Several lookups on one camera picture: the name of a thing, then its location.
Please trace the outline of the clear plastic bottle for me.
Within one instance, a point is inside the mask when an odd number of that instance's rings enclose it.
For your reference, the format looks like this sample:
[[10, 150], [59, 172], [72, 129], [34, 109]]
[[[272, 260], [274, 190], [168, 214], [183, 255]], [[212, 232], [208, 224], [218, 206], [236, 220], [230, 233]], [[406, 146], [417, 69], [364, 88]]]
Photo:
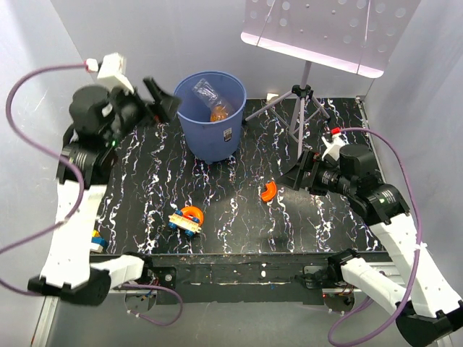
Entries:
[[192, 91], [210, 110], [216, 107], [232, 110], [230, 103], [205, 78], [201, 78]]

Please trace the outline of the orange juice bottle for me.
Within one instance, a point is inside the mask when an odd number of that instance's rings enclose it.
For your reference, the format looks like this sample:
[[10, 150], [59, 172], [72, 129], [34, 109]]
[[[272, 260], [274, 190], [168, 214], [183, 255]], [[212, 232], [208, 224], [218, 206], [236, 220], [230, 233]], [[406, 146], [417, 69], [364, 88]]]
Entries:
[[234, 113], [234, 108], [225, 99], [218, 100], [211, 108], [210, 121], [217, 122], [227, 119]]

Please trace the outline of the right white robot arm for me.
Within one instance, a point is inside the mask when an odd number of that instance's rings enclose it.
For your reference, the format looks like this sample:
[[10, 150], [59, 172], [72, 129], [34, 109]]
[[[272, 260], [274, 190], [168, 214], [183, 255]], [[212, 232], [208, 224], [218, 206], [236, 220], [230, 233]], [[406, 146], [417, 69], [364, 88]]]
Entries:
[[352, 249], [328, 259], [328, 281], [352, 285], [390, 315], [411, 346], [431, 343], [462, 327], [462, 298], [442, 276], [425, 245], [417, 240], [415, 218], [399, 190], [382, 181], [366, 145], [333, 145], [324, 154], [306, 150], [278, 179], [295, 191], [337, 193], [386, 248], [403, 287], [373, 269]]

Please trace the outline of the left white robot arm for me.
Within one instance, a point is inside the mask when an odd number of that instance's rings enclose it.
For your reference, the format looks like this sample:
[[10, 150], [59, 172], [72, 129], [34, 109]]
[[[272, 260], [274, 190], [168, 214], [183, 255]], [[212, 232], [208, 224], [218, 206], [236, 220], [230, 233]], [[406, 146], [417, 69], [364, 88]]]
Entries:
[[63, 136], [61, 156], [77, 171], [63, 163], [57, 168], [59, 227], [39, 275], [27, 283], [28, 291], [55, 296], [83, 306], [98, 306], [115, 287], [131, 282], [148, 288], [154, 279], [149, 260], [130, 252], [112, 260], [92, 263], [90, 254], [105, 249], [95, 236], [98, 209], [117, 161], [116, 146], [145, 121], [165, 124], [181, 103], [162, 90], [152, 77], [143, 80], [151, 100], [123, 85], [88, 85], [72, 96], [69, 115], [72, 124]]

